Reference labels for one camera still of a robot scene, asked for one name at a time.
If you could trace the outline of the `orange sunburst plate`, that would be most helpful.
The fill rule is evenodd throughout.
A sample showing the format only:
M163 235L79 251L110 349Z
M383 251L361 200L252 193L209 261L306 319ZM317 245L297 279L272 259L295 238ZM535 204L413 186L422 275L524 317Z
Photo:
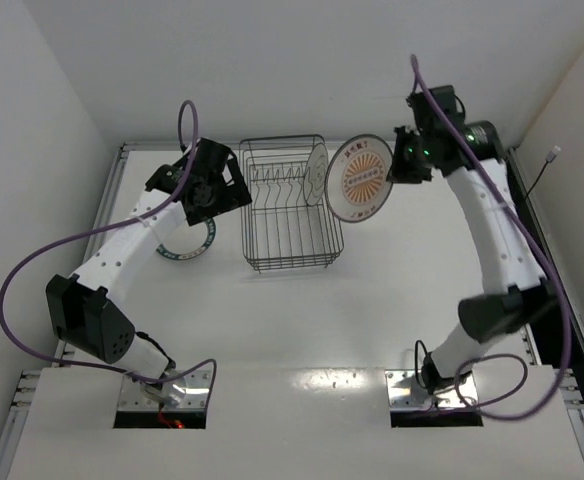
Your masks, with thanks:
M333 155L325 179L326 202L346 223L360 223L377 214L389 198L387 180L392 151L380 137L363 134L347 140Z

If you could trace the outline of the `white plate grey flower pattern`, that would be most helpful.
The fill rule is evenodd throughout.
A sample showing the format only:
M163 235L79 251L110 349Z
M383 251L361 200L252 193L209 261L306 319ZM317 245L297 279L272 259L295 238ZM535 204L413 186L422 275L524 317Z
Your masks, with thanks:
M303 176L303 197L308 206L316 205L325 190L328 149L324 143L315 145L308 157Z

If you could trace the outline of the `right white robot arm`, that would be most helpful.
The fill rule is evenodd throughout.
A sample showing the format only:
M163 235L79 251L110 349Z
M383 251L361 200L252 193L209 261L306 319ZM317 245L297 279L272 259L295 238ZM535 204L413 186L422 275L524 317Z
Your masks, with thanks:
M458 323L446 340L426 354L419 382L428 392L451 386L505 337L549 314L557 299L546 273L513 224L513 207L504 150L494 125L466 123L465 108L452 86L430 90L448 121L478 159L473 164L441 121L424 93L406 102L416 127L395 130L396 142L387 179L391 183L420 184L438 170L457 198L478 255L483 291L463 299Z

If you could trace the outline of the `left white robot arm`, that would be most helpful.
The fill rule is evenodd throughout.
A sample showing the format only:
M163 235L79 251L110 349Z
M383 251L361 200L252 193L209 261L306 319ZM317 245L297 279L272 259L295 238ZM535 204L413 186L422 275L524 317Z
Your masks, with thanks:
M213 140L198 140L177 162L154 172L126 226L69 277L48 282L56 336L130 375L153 400L177 403L185 392L182 374L156 341L135 328L122 304L142 266L173 231L250 202L236 154Z

